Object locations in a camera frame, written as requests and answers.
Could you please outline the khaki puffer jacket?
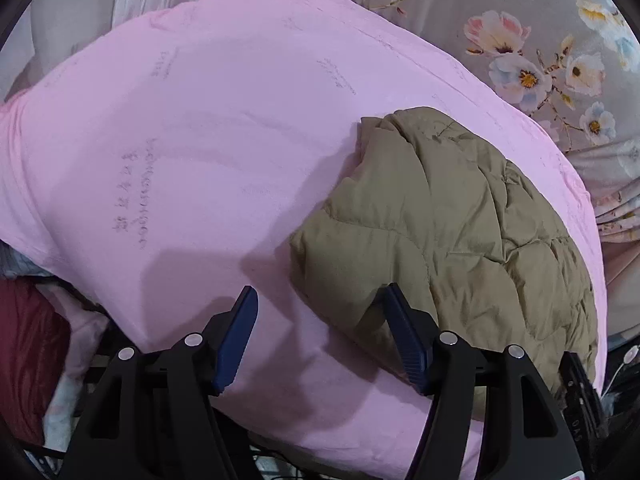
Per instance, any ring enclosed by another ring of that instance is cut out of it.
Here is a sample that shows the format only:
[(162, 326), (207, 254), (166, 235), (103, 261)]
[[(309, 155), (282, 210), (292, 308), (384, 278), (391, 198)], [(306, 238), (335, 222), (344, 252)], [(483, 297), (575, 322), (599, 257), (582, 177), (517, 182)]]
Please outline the khaki puffer jacket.
[(360, 161), (290, 239), (306, 304), (384, 370), (405, 370), (378, 291), (472, 346), (519, 344), (552, 392), (574, 352), (597, 370), (593, 284), (551, 204), (493, 145), (431, 107), (366, 117)]

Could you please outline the pink bed sheet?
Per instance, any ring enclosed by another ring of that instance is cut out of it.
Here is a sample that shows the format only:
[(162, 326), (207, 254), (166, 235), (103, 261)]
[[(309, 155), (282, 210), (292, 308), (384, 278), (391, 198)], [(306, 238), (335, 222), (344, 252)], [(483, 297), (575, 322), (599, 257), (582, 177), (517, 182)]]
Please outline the pink bed sheet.
[(1, 107), (1, 237), (163, 349), (254, 286), (220, 407), (341, 471), (401, 478), (431, 403), (318, 318), (288, 239), (355, 165), (358, 122), (429, 106), (511, 159), (606, 291), (577, 172), (459, 61), (349, 0), (198, 0), (118, 26)]

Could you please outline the dark red cloth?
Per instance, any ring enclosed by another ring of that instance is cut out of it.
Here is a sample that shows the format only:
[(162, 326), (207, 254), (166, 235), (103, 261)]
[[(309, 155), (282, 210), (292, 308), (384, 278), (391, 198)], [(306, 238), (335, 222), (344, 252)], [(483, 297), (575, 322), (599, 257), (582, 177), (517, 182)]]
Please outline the dark red cloth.
[(1, 282), (1, 416), (14, 437), (44, 443), (43, 417), (64, 370), (70, 323), (35, 285)]

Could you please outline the grey floral duvet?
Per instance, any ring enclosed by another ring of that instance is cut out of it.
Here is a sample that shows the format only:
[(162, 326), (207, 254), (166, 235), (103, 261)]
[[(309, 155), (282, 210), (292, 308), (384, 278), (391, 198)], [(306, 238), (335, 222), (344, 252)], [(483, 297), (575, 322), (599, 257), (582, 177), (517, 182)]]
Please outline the grey floral duvet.
[(582, 177), (602, 240), (638, 238), (639, 43), (613, 0), (352, 1), (536, 120)]

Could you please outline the silver pleated bed skirt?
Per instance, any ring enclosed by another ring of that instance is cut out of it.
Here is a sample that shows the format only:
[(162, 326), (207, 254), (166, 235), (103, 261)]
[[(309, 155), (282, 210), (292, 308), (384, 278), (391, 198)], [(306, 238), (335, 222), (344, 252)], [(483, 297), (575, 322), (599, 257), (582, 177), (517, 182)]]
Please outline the silver pleated bed skirt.
[(2, 101), (130, 18), (187, 1), (32, 0), (1, 49)]

